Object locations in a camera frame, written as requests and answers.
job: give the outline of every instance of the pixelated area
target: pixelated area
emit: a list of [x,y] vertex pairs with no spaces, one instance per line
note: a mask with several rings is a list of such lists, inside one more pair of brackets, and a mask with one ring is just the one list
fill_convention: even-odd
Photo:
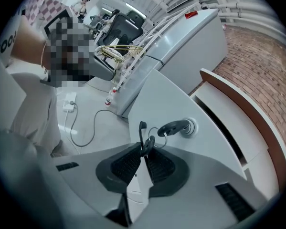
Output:
[[82,86],[93,78],[94,44],[90,39],[88,30],[71,17],[53,26],[46,49],[51,56],[51,82],[56,86]]

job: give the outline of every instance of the black mesh chair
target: black mesh chair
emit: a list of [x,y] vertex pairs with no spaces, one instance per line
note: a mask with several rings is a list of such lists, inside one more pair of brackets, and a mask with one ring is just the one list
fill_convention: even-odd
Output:
[[110,45],[115,38],[119,38],[119,45],[129,45],[133,40],[143,34],[140,26],[135,25],[131,18],[123,13],[118,13],[109,31],[98,41],[97,45]]
[[145,22],[144,18],[133,10],[126,15],[135,23],[137,27],[142,27]]

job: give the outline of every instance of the bracelet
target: bracelet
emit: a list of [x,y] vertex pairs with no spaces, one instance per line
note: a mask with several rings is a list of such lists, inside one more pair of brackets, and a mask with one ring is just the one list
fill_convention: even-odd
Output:
[[41,54],[41,67],[44,68],[43,64],[43,55],[44,55],[44,51],[45,51],[45,46],[46,46],[47,42],[45,42],[43,50],[42,50],[42,54]]

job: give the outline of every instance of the brick wall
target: brick wall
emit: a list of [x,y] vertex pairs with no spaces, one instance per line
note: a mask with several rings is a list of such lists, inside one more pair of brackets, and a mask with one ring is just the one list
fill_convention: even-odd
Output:
[[225,35],[229,52],[213,72],[249,95],[275,124],[286,145],[286,47],[240,27],[227,27]]

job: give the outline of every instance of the metal ring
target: metal ring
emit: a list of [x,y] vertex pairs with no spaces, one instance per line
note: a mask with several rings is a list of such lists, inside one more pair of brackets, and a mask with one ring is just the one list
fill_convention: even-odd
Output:
[[[151,132],[151,130],[152,130],[152,129],[157,129],[157,130],[158,130],[158,128],[157,128],[157,127],[153,127],[153,128],[151,128],[151,129],[149,130],[149,132],[148,132],[148,139],[149,139],[149,137],[150,137],[150,132]],[[164,136],[165,136],[165,143],[164,143],[164,145],[163,145],[163,146],[161,146],[161,147],[158,147],[158,146],[154,145],[154,147],[157,147],[157,148],[163,148],[163,147],[165,147],[165,146],[166,146],[166,144],[167,144],[167,135],[166,135],[166,133],[164,133]]]

